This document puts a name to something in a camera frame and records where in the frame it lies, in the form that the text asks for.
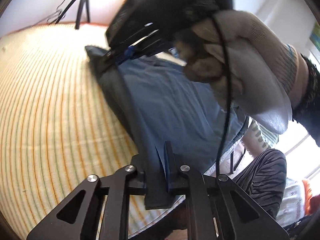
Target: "triangular cutout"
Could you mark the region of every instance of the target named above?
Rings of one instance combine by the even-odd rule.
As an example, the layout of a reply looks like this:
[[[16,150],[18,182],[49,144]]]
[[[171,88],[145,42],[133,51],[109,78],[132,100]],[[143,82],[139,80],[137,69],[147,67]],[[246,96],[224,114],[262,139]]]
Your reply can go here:
[[[78,216],[82,201],[85,196],[85,190],[80,190],[77,195],[70,200],[57,214],[57,219],[63,220],[69,224],[74,224]]]
[[[255,211],[236,191],[230,191],[230,195],[242,223],[248,223],[259,218],[258,212]]]

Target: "green painting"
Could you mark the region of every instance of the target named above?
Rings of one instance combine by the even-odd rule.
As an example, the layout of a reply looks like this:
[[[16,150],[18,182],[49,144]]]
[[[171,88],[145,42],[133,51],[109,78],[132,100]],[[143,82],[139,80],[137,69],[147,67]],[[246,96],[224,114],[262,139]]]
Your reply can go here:
[[[311,33],[310,40],[316,46],[316,48],[320,51],[320,26],[317,22]]]

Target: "black sleeve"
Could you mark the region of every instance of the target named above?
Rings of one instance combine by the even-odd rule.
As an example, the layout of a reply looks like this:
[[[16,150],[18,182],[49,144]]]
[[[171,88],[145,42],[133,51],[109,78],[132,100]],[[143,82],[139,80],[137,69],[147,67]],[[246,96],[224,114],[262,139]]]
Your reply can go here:
[[[292,111],[292,117],[316,140],[320,137],[320,73],[307,57],[302,57],[308,65],[308,86],[302,101]]]

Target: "gloved hand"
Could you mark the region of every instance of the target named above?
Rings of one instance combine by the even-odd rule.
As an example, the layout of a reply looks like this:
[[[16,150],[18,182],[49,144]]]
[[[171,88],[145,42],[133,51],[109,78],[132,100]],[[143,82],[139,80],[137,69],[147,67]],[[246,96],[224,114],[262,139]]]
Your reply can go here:
[[[292,116],[287,95],[292,91],[296,80],[301,55],[292,46],[283,44],[251,13],[226,10],[218,12],[214,17],[228,47],[233,100],[240,106],[244,105],[245,111],[251,116],[265,113],[273,115],[270,110],[279,106],[276,110],[279,115],[273,121],[278,122],[280,118],[286,126],[285,119],[290,120]],[[218,103],[225,108],[227,79],[218,33],[209,18],[195,24],[191,30],[201,38],[203,50],[195,48],[183,36],[176,35],[175,46],[179,56],[187,62],[184,72],[192,81],[209,83]],[[285,105],[280,106],[281,100],[286,101]]]

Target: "metal screw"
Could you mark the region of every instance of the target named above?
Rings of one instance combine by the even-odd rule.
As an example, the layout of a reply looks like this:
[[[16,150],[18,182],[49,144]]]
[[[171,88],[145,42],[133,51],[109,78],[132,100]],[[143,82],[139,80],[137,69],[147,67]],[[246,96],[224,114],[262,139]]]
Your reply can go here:
[[[190,167],[188,165],[182,165],[180,167],[180,170],[182,170],[182,171],[190,171]]]
[[[94,174],[91,174],[87,177],[87,181],[89,181],[89,182],[95,182],[95,181],[97,181],[97,179],[98,179],[98,176],[94,175]]]
[[[227,180],[228,180],[228,176],[225,175],[225,174],[220,174],[220,175],[218,176],[218,179],[219,179],[220,181],[227,181]]]
[[[135,171],[136,167],[133,165],[128,165],[124,168],[125,171],[130,172],[130,171]]]

